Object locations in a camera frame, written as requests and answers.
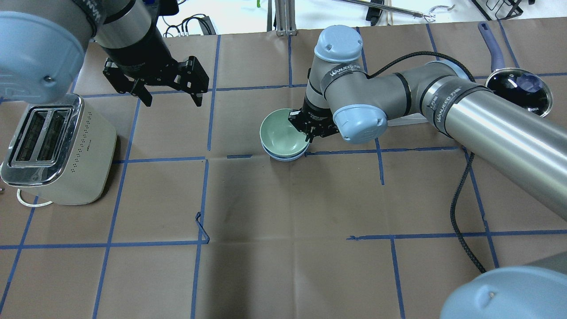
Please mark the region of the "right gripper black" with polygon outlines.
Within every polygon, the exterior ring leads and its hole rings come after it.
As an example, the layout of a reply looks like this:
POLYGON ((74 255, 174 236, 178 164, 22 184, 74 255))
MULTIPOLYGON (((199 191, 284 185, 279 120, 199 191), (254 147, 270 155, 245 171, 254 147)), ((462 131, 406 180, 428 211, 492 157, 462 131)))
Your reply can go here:
POLYGON ((312 143, 316 136, 324 138, 339 133, 331 110, 314 105, 307 97, 301 109, 289 112, 288 121, 298 132, 306 135, 306 143, 312 143))

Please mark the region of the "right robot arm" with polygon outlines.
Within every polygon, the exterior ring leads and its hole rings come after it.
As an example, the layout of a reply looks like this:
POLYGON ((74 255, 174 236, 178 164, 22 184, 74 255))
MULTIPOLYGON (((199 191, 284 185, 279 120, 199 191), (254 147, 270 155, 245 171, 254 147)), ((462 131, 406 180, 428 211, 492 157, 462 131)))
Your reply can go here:
POLYGON ((349 147, 340 137, 306 157, 264 154, 264 116, 300 100, 307 44, 267 34, 221 36, 214 58, 204 226, 193 319, 437 319, 451 293, 478 276, 448 216, 461 170, 476 153, 456 218, 488 273, 566 251, 566 222, 483 158, 518 132, 485 118, 500 107, 438 104, 449 138, 428 124, 391 128, 349 147))

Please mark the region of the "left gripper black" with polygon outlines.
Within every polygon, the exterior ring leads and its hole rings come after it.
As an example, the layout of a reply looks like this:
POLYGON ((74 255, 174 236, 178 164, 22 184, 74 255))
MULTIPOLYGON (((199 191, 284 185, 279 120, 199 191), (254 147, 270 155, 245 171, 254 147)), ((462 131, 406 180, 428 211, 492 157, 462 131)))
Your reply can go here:
POLYGON ((210 78, 196 56, 183 61, 172 57, 156 27, 142 39, 124 48, 106 48, 115 67, 105 67, 103 74, 118 93, 130 93, 150 107, 153 97, 148 86, 169 86, 188 93, 197 107, 202 106, 203 95, 210 78))

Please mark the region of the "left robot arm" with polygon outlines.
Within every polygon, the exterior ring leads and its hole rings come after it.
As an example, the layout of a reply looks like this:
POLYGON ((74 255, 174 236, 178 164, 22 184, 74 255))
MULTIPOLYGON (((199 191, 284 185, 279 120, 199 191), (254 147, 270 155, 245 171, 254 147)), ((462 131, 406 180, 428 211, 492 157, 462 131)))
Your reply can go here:
POLYGON ((190 94, 196 106, 209 77, 195 56, 176 61, 156 24, 179 11, 175 0, 3 0, 0 3, 1 96, 32 104, 60 99, 94 40, 108 58, 103 74, 117 93, 146 106, 148 86, 190 94))

